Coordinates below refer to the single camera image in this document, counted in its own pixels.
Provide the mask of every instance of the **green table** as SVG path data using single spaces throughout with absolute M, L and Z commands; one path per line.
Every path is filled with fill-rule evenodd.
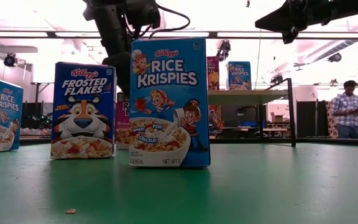
M 358 147 L 211 147 L 203 170 L 135 169 L 126 151 L 51 161 L 48 144 L 2 152 L 0 223 L 358 223 Z

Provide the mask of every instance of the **plaid shirt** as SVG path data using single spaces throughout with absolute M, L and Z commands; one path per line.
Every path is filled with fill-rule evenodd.
M 333 113 L 337 111 L 348 111 L 358 109 L 358 96 L 348 96 L 345 93 L 334 98 Z M 358 115 L 348 114 L 345 116 L 336 116 L 337 124 L 346 126 L 358 126 Z

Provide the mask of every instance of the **kellogg's logo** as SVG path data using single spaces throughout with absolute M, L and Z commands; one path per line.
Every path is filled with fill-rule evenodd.
M 172 58 L 174 56 L 177 56 L 179 54 L 179 50 L 174 50 L 174 51 L 169 51 L 168 49 L 161 49 L 158 50 L 154 53 L 154 56 L 156 57 L 161 57 L 161 56 L 166 56 L 168 58 Z
M 84 76 L 85 78 L 94 78 L 97 77 L 99 75 L 99 73 L 97 71 L 94 72 L 88 72 L 88 69 L 74 69 L 71 71 L 71 75 L 74 77 L 77 76 Z
M 3 89 L 2 91 L 3 91 L 4 93 L 8 94 L 8 95 L 13 94 L 13 91 L 10 90 L 10 89 L 8 89 L 8 88 Z

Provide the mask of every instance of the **white ceiling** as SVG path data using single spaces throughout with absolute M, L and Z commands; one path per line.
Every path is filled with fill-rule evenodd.
M 283 0 L 157 0 L 167 8 L 182 12 L 191 18 L 188 30 L 197 31 L 260 31 L 255 20 L 277 9 Z M 0 30 L 70 30 L 97 31 L 93 21 L 82 16 L 85 3 L 82 0 L 0 0 Z M 162 12 L 166 27 L 182 26 L 186 21 L 176 15 Z M 330 22 L 327 26 L 315 25 L 307 31 L 315 32 L 358 32 L 358 16 Z M 215 55 L 220 40 L 207 40 L 207 55 Z M 281 40 L 231 40 L 232 50 L 228 60 L 247 60 L 252 65 L 252 81 L 270 82 L 275 70 L 294 83 L 326 83 L 333 78 L 338 82 L 348 79 L 358 81 L 358 43 L 341 50 L 342 61 L 326 61 L 305 65 L 295 71 L 293 63 L 303 63 L 310 53 L 323 53 L 343 40 L 296 40 L 284 45 Z M 88 49 L 76 56 L 70 54 L 70 47 L 85 44 Z M 75 60 L 86 63 L 100 63 L 106 52 L 98 39 L 0 39 L 0 46 L 34 46 L 37 54 L 18 54 L 18 57 L 45 67 L 40 63 L 54 64 L 56 60 Z M 221 66 L 221 83 L 226 82 L 224 63 Z

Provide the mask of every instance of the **crumb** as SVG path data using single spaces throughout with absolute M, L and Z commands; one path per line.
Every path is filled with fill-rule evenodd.
M 75 209 L 69 209 L 66 211 L 66 214 L 75 214 L 77 212 L 77 210 Z

